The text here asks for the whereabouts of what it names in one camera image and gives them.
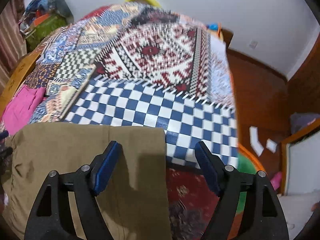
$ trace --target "white paper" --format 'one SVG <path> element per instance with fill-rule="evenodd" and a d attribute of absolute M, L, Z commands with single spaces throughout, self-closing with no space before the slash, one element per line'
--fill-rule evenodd
<path fill-rule="evenodd" d="M 264 147 L 261 145 L 261 143 L 258 140 L 258 128 L 251 126 L 249 128 L 250 132 L 250 144 L 252 149 L 255 151 L 255 153 L 260 156 L 264 150 Z"/>
<path fill-rule="evenodd" d="M 277 149 L 277 144 L 273 140 L 268 139 L 266 148 L 269 149 L 270 152 L 275 153 Z"/>

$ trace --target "wooden floor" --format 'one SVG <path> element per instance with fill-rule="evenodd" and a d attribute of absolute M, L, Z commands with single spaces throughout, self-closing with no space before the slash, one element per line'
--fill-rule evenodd
<path fill-rule="evenodd" d="M 279 143 L 289 135 L 287 85 L 269 70 L 228 52 L 235 88 L 239 142 L 251 153 L 249 127 L 258 127 L 259 141 L 265 148 L 259 160 L 271 178 L 280 171 L 280 147 L 266 149 L 268 138 Z"/>

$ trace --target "metal screw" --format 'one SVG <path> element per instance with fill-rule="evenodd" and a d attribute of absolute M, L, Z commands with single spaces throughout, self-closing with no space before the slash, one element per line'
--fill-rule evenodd
<path fill-rule="evenodd" d="M 263 178 L 266 176 L 266 173 L 264 171 L 258 171 L 258 175 Z"/>
<path fill-rule="evenodd" d="M 81 167 L 81 171 L 88 171 L 89 169 L 90 169 L 90 166 L 87 164 Z"/>
<path fill-rule="evenodd" d="M 57 172 L 56 171 L 50 171 L 49 172 L 49 177 L 54 177 L 57 175 Z"/>
<path fill-rule="evenodd" d="M 233 167 L 231 165 L 226 165 L 224 168 L 226 171 L 233 171 Z"/>

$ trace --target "blue gripper pad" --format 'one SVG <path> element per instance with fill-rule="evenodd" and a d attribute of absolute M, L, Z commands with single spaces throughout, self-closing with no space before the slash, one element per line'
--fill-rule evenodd
<path fill-rule="evenodd" d="M 106 189 L 121 152 L 121 144 L 111 141 L 103 154 L 97 155 L 90 164 L 91 167 L 93 166 L 90 177 L 91 189 L 95 196 Z"/>
<path fill-rule="evenodd" d="M 212 155 L 212 153 L 203 142 L 197 142 L 195 145 L 195 156 L 203 173 L 205 181 L 207 182 L 209 189 L 217 196 L 220 196 L 222 190 L 218 183 L 218 174 L 207 154 L 210 154 L 213 157 L 217 157 L 215 155 Z"/>

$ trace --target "wooden headboard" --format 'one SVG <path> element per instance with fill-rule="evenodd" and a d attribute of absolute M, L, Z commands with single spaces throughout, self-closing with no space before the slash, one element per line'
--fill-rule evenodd
<path fill-rule="evenodd" d="M 31 52 L 25 57 L 21 58 L 17 63 L 16 69 L 11 75 L 0 96 L 0 116 L 3 114 L 5 107 L 11 101 L 22 82 L 35 68 L 36 60 L 40 57 L 40 54 L 41 51 Z"/>

